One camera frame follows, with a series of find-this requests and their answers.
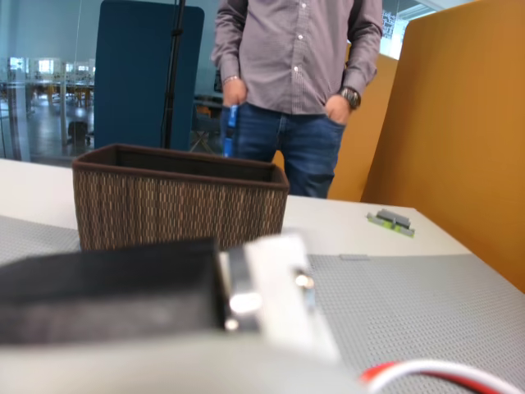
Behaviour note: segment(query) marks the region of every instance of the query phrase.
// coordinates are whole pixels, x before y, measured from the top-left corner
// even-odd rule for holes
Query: black tripod stand
[[[165,149],[171,147],[171,129],[173,125],[173,101],[175,97],[175,81],[177,76],[177,63],[179,61],[180,39],[182,38],[182,21],[186,0],[179,0],[177,12],[177,1],[173,14],[174,27],[171,31],[171,54],[170,65],[167,72],[166,97],[164,98],[164,114],[162,116],[161,146]]]

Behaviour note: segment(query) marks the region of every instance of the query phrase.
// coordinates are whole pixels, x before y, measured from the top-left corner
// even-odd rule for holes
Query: shirt cuff
[[[345,88],[351,88],[358,92],[359,96],[363,96],[363,92],[367,87],[367,80],[359,70],[348,69],[345,72],[345,78],[343,80],[343,86]]]
[[[235,57],[228,57],[222,59],[221,62],[221,79],[222,82],[231,78],[232,76],[240,77],[239,73],[239,59]]]

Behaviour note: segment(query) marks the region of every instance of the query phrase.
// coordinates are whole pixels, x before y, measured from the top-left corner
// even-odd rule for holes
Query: blue lanyard
[[[233,136],[237,128],[237,112],[239,106],[232,105],[230,108],[230,118],[228,119],[228,126],[226,128],[226,138],[224,139],[224,157],[231,158],[233,156]]]

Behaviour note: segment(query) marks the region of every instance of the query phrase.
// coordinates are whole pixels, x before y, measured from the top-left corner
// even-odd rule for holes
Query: gray perforated mat
[[[432,358],[470,364],[525,388],[525,295],[476,256],[310,256],[344,362],[363,371]],[[386,392],[465,392],[406,378]]]
[[[0,265],[29,256],[78,249],[76,230],[0,216]]]

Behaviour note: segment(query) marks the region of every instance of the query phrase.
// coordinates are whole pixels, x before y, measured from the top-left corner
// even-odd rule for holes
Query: jeans
[[[221,115],[224,140],[230,109]],[[271,162],[277,150],[285,158],[285,172],[292,195],[325,199],[345,125],[326,115],[286,115],[254,105],[240,105],[233,139],[236,158]]]

